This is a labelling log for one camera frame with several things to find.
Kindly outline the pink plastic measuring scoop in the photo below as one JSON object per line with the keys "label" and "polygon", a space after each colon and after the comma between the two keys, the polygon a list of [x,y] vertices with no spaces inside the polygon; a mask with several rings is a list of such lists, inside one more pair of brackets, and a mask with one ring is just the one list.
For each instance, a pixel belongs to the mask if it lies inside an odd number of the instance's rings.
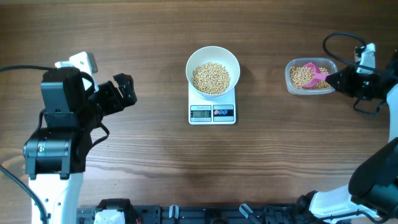
{"label": "pink plastic measuring scoop", "polygon": [[304,65],[303,67],[304,67],[304,68],[310,68],[310,69],[312,70],[312,72],[313,72],[313,78],[312,78],[312,80],[311,80],[308,84],[303,85],[303,86],[302,86],[303,88],[312,88],[312,87],[314,87],[320,80],[321,80],[321,81],[325,81],[325,80],[326,80],[326,77],[330,75],[329,73],[322,73],[322,72],[320,71],[320,69],[319,69],[315,64],[313,64],[313,63],[308,63],[308,64]]}

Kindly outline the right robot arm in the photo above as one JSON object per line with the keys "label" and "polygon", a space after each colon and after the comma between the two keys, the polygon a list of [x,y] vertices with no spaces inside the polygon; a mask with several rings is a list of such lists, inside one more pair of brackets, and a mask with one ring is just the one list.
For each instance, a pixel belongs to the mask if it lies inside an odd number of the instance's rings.
{"label": "right robot arm", "polygon": [[380,99],[389,107],[389,142],[363,162],[349,184],[328,192],[301,196],[291,209],[293,223],[350,223],[366,217],[373,223],[397,218],[397,55],[386,70],[356,63],[325,80],[336,91],[358,101]]}

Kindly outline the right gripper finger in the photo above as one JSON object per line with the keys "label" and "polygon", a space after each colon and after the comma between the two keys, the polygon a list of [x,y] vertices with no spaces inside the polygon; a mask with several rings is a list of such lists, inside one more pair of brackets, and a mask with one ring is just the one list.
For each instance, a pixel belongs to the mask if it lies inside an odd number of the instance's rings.
{"label": "right gripper finger", "polygon": [[334,82],[331,80],[327,80],[326,82],[333,87],[335,91],[340,92],[348,97],[354,97],[354,91],[349,84],[340,81]]}
{"label": "right gripper finger", "polygon": [[325,78],[327,83],[338,83],[344,80],[353,70],[353,67],[346,67],[336,73],[332,73]]}

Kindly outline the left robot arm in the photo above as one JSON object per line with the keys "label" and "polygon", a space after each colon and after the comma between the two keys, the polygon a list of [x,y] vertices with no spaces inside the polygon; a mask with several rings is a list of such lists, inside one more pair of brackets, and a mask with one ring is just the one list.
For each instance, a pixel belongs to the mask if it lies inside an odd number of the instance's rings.
{"label": "left robot arm", "polygon": [[78,198],[91,148],[92,130],[109,130],[105,116],[136,103],[132,76],[120,73],[114,81],[85,88],[93,78],[74,67],[54,68],[44,73],[40,84],[45,108],[40,123],[24,145],[25,172],[29,176],[32,223],[75,223]]}

